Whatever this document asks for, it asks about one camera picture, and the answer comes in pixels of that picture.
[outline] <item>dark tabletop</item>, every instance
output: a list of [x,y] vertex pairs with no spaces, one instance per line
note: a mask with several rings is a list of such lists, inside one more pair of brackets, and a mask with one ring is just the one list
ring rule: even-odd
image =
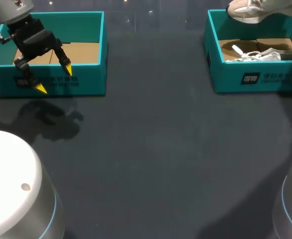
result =
[[66,239],[265,239],[292,162],[292,96],[213,92],[207,10],[227,0],[35,0],[103,10],[105,97],[0,100],[39,154]]

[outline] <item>logo on box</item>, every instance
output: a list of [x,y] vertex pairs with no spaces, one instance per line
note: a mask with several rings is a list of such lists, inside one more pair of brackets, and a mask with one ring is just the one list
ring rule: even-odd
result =
[[245,73],[241,80],[241,85],[256,84],[259,80],[260,72]]

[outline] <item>open box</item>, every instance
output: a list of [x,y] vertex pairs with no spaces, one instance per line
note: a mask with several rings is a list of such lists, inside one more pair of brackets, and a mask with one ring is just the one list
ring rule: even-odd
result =
[[267,38],[292,43],[292,17],[274,14],[259,24],[245,24],[231,19],[225,10],[208,11],[204,48],[215,92],[292,91],[292,60],[226,62],[224,59],[220,41]]
[[[63,42],[63,49],[72,62],[72,77],[67,76],[61,65],[47,54],[30,62],[35,76],[40,78],[47,95],[31,88],[23,75],[12,64],[19,54],[13,41],[0,43],[0,97],[82,96],[105,94],[107,75],[108,41],[103,12],[39,12],[47,30]],[[8,36],[7,26],[0,32]]]

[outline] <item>shoe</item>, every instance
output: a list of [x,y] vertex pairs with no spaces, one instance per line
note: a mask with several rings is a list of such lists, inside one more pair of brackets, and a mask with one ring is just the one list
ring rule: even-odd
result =
[[292,16],[292,0],[233,0],[226,12],[237,21],[256,24],[273,13]]
[[229,60],[226,62],[236,62],[236,61],[292,61],[292,50],[280,51],[273,48],[269,48],[264,52],[253,51],[249,53],[243,53],[242,50],[233,45],[232,48],[241,56],[234,60]]

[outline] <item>robotic arm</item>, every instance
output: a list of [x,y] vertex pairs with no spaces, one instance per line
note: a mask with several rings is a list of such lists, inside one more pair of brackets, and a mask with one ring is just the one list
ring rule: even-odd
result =
[[71,61],[61,48],[60,39],[55,38],[52,31],[46,30],[39,19],[31,16],[32,9],[32,0],[0,0],[0,24],[6,24],[9,32],[7,38],[3,38],[0,33],[0,42],[15,42],[22,53],[22,56],[14,61],[16,68],[23,73],[30,86],[46,93],[28,62],[53,49],[64,72],[72,75]]

